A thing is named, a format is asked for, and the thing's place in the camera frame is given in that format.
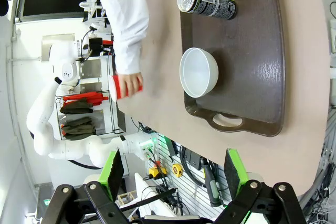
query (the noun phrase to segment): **black can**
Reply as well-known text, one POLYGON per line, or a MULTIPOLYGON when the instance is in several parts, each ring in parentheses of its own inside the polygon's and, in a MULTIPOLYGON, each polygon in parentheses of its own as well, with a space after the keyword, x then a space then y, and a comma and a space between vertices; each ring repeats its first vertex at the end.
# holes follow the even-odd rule
POLYGON ((237 12, 234 0, 177 0, 180 11, 208 17, 233 19, 237 12))

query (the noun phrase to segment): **sleeve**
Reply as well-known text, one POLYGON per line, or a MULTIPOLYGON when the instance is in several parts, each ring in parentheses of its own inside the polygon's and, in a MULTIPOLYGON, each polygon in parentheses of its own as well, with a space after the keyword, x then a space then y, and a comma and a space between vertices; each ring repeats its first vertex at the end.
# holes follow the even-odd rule
POLYGON ((119 74, 140 72, 141 40, 149 13, 146 0, 100 0, 114 35, 115 65, 119 74))

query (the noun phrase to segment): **table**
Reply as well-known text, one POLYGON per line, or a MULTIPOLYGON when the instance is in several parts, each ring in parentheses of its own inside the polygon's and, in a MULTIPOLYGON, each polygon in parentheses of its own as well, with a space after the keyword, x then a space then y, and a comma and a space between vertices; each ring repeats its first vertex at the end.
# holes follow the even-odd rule
POLYGON ((176 0, 147 0, 150 23, 142 43, 144 90, 119 102, 125 114, 223 165, 227 148, 238 149, 247 171, 269 186, 289 182, 296 194, 315 178, 329 102, 329 46, 322 0, 280 0, 286 48, 286 111, 272 138, 222 133, 184 107, 179 79, 182 56, 176 0))

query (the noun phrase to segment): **black mount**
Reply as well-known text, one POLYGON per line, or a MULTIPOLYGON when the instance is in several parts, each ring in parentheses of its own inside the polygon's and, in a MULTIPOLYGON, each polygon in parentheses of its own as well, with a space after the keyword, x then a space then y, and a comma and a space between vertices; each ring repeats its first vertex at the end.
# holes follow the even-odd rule
MULTIPOLYGON (((214 224, 240 224, 249 212, 264 214, 270 224, 306 224, 298 199, 289 183, 277 183, 273 188, 256 180, 249 180, 237 197, 229 203, 214 224)), ((130 222, 110 200, 98 182, 90 182, 74 189, 70 185, 57 187, 43 224, 78 224, 87 214, 96 213, 102 224, 129 224, 130 222)), ((143 224, 204 224, 205 218, 156 220, 140 218, 143 224)))

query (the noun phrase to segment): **green tool handle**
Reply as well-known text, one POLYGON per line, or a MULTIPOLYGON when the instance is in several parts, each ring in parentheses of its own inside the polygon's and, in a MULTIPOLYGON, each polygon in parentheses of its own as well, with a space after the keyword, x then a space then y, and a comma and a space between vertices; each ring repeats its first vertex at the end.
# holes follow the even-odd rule
POLYGON ((219 198, 219 192, 216 185, 216 180, 211 167, 206 159, 202 159, 202 168, 204 169, 205 187, 209 195, 210 204, 212 207, 219 207, 221 200, 219 198))

